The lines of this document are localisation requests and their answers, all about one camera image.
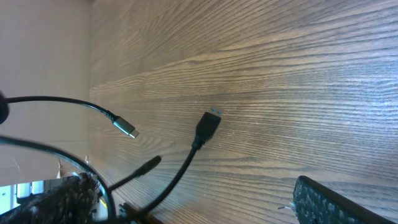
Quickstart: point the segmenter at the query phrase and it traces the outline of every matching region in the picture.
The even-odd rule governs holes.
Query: wood grain surface
[[[212,107],[213,139],[154,210],[166,223],[297,223],[307,175],[398,222],[398,1],[97,0],[90,99],[136,126],[90,118],[90,159],[143,207],[176,174]]]

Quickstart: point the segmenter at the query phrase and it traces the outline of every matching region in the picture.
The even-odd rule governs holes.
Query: wall
[[[0,90],[7,96],[88,100],[91,1],[1,0]],[[88,112],[57,102],[11,105],[0,134],[42,141],[84,158]],[[53,179],[57,160],[0,146],[0,185]]]

